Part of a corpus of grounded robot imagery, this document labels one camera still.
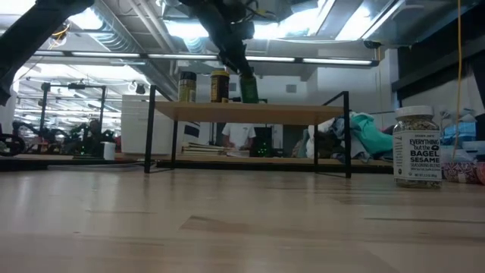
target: green bottle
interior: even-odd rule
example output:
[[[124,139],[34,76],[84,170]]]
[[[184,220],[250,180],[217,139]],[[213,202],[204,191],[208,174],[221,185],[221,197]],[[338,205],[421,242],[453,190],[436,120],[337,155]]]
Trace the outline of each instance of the green bottle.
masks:
[[[242,103],[259,103],[258,85],[254,76],[239,76]]]

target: wooden shelf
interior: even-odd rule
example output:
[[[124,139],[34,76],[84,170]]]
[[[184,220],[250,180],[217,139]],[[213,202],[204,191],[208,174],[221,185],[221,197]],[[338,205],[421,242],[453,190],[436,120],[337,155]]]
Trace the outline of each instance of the wooden shelf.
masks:
[[[143,154],[124,154],[125,159],[141,159],[145,155]],[[153,160],[170,161],[169,155],[152,155]],[[222,155],[177,155],[176,160],[178,162],[226,162],[226,163],[262,163],[262,164],[303,164],[313,165],[313,159],[309,158],[237,158],[228,157]],[[321,165],[343,165],[336,159],[318,159],[318,164]],[[383,166],[392,167],[392,162],[384,162],[381,160],[373,160],[365,164],[358,159],[352,160],[354,166]]]
[[[155,107],[175,121],[312,125],[343,115],[334,106],[156,102]]]

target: bottle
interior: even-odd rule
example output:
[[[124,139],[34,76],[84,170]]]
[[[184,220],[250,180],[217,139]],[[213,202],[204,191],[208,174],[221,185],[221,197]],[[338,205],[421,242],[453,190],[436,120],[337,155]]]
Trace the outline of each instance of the bottle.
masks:
[[[197,74],[190,71],[180,72],[179,102],[196,102]]]
[[[441,188],[440,126],[433,107],[396,110],[393,130],[394,181],[399,187]]]
[[[229,73],[224,70],[212,71],[211,102],[229,102]]]
[[[239,76],[242,103],[259,103],[258,85],[254,76]]]

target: stack of books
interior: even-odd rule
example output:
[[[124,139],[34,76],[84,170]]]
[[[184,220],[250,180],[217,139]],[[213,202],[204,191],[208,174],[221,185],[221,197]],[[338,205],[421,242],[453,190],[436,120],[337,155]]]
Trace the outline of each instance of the stack of books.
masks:
[[[227,149],[220,146],[184,143],[182,155],[226,155]]]

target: yellow cable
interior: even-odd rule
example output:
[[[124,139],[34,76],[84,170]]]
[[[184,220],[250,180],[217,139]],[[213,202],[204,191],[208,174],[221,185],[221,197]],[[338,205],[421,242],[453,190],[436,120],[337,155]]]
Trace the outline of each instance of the yellow cable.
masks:
[[[458,94],[456,99],[456,135],[455,147],[453,148],[452,161],[455,161],[456,149],[458,148],[460,101],[462,99],[462,0],[458,0]]]
[[[59,31],[58,33],[53,33],[52,35],[53,36],[61,35],[62,33],[65,33],[66,31],[68,31],[69,27],[70,27],[70,24],[68,24],[66,28],[64,28],[63,30]]]

